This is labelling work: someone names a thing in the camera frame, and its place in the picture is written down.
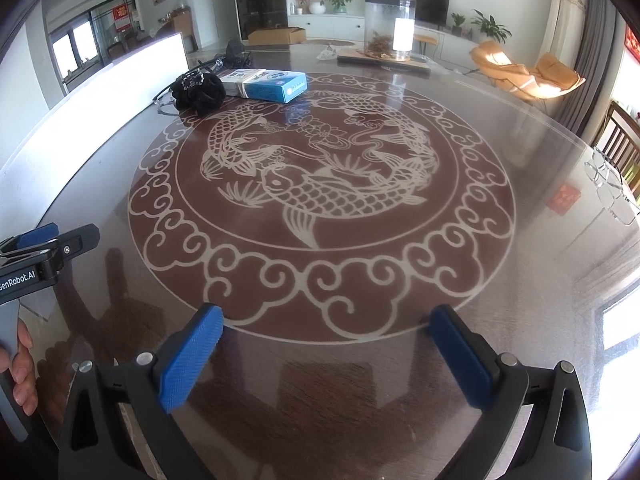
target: round dining table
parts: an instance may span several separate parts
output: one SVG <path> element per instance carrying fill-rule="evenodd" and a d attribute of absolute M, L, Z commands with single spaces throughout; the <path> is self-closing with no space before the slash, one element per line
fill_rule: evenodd
<path fill-rule="evenodd" d="M 640 433 L 640 236 L 603 207 L 591 148 L 487 82 L 323 49 L 254 48 L 306 73 L 288 104 L 146 108 L 50 206 L 42 224 L 101 240 L 25 299 L 47 311 L 24 317 L 48 428 L 77 363 L 129 362 L 214 303 L 222 338 L 172 415 L 218 480 L 436 478 L 480 415 L 428 335 L 445 303 L 497 352 L 575 366 L 606 480 Z"/>

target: circular decorative pattern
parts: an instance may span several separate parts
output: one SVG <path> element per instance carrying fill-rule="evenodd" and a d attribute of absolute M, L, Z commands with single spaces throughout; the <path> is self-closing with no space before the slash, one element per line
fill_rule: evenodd
<path fill-rule="evenodd" d="M 389 336 L 468 301 L 514 232 L 495 153 L 404 88 L 307 78 L 289 105 L 228 98 L 165 128 L 129 197 L 146 266 L 229 325 L 302 342 Z"/>

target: vase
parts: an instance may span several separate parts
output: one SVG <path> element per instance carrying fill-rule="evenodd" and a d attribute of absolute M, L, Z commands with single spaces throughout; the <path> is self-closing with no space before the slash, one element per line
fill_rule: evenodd
<path fill-rule="evenodd" d="M 326 12 L 326 6 L 322 2 L 311 2 L 309 4 L 309 12 L 312 14 L 324 14 Z"/>

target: plastic container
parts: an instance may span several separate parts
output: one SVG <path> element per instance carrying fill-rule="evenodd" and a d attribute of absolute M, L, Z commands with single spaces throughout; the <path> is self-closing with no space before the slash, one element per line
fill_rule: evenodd
<path fill-rule="evenodd" d="M 364 53 L 408 61 L 414 47 L 415 0 L 365 0 Z"/>

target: wooden tray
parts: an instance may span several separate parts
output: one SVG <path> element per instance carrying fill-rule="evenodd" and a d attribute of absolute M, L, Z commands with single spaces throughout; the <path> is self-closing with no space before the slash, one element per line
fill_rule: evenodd
<path fill-rule="evenodd" d="M 431 68 L 424 61 L 410 59 L 409 61 L 395 61 L 392 59 L 377 59 L 375 57 L 365 56 L 361 50 L 356 48 L 342 48 L 338 52 L 338 63 L 361 63 L 373 64 L 378 66 L 388 66 L 396 69 L 411 70 L 412 72 L 421 72 L 425 74 L 431 73 Z"/>

